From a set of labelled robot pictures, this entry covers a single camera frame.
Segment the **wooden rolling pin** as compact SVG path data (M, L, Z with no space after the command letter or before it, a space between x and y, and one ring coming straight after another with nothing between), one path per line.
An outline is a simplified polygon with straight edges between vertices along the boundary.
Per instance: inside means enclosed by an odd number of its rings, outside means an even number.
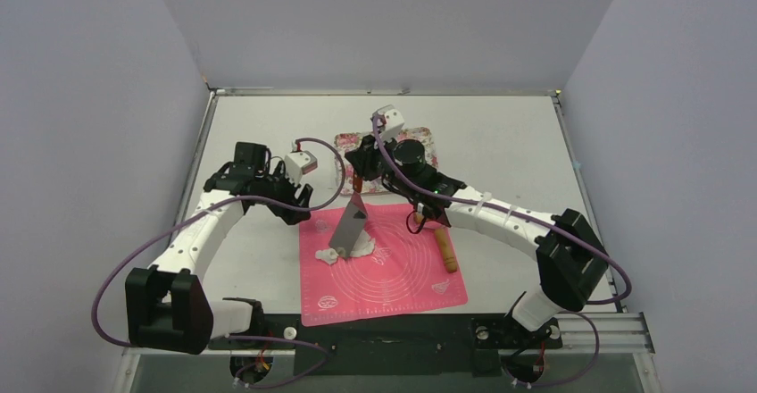
M425 221L425 218L420 213L414 213L412 218L422 235L432 237L435 240L445 270L448 273L458 272L459 264L453 250L453 243L447 227L436 223L433 223L430 226L426 224L421 225L421 223Z

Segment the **white dough lump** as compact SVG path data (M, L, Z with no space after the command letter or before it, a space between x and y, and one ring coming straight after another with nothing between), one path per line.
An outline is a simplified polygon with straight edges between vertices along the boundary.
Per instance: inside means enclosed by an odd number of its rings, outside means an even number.
M349 253L350 258L371 255L375 249L376 240L366 230L362 230Z

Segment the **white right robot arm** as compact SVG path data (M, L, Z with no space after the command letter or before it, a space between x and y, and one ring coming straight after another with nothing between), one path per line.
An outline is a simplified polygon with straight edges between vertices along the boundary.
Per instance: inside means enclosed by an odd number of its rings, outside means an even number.
M516 346L527 345L556 314L583 310L608 269L603 245L582 213L541 213L494 199L427 163L417 140L378 143L364 136L345 159L356 179L379 180L404 197L418 227L433 222L476 231L535 261L537 287L516 300L503 322L504 336Z

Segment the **pink silicone baking mat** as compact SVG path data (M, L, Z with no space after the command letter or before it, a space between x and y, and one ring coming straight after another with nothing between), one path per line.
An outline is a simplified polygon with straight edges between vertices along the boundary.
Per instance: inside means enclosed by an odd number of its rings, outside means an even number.
M341 210L318 211L299 226L301 316L306 327L465 305L460 272L448 273L432 237L406 228L407 204L369 205L365 230L371 255L328 265L314 257L329 248Z

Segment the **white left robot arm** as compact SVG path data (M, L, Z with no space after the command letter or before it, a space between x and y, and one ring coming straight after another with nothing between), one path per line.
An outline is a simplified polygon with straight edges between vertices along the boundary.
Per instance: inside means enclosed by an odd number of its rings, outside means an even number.
M318 166L299 146L272 165L265 145L238 142L234 157L205 183L193 222L180 229L147 268L125 280L129 342L197 355L217 338L231 335L255 348L266 336L260 302L224 297L211 301L202 279L220 245L257 197L287 225L309 219L313 188L301 182Z

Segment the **white dough scrap strip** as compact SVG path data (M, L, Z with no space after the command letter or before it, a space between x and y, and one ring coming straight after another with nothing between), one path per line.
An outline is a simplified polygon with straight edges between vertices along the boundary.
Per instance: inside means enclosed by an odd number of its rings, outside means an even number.
M314 253L314 257L317 260L322 261L323 263L326 263L328 265L333 265L339 260L340 254L334 248L327 248L327 249L316 251Z

